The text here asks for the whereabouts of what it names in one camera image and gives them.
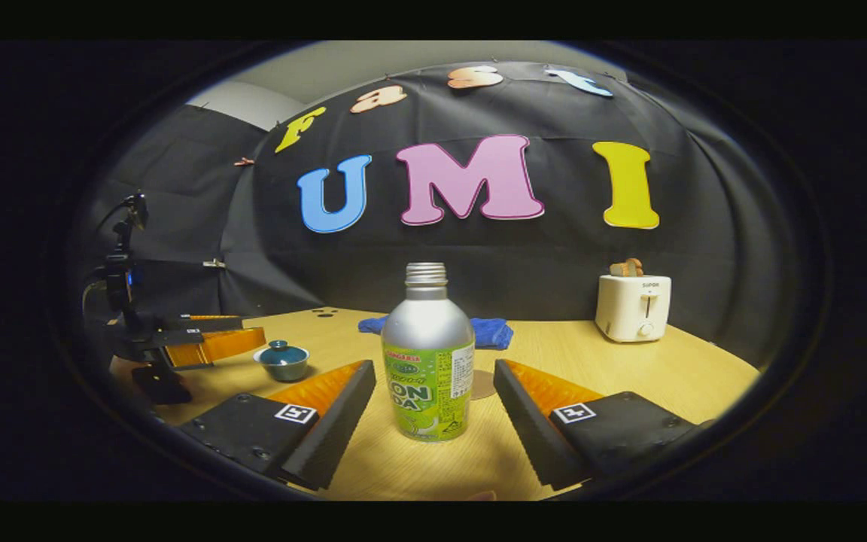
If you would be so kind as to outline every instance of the circular coaster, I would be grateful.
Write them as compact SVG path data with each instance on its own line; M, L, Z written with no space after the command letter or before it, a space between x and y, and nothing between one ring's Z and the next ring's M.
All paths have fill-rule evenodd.
M493 387L493 373L488 373L485 370L474 371L474 385L470 391L470 400L476 401L484 397L490 397L496 394L497 390Z

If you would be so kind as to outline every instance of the ceiling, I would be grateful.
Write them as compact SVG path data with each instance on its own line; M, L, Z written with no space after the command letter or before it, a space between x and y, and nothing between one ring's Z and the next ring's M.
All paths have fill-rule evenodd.
M493 59L550 62L626 80L617 66L554 41L320 41L256 65L231 80L309 105L386 75Z

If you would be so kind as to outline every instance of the green bottle label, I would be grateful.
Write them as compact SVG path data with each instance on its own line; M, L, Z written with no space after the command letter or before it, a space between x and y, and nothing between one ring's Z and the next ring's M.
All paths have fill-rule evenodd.
M464 433L474 382L474 343L437 350L383 343L383 361L400 432L428 442Z

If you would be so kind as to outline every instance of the white toaster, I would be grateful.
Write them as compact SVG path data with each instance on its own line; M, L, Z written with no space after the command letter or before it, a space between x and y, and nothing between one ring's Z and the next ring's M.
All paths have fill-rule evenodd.
M668 326L671 277L602 275L595 323L619 343L659 340Z

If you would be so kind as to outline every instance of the white wall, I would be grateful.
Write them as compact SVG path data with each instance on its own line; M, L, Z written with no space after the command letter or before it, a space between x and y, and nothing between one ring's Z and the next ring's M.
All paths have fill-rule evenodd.
M186 103L229 114L267 131L277 120L287 120L303 110L303 103L289 96L241 81L224 81Z

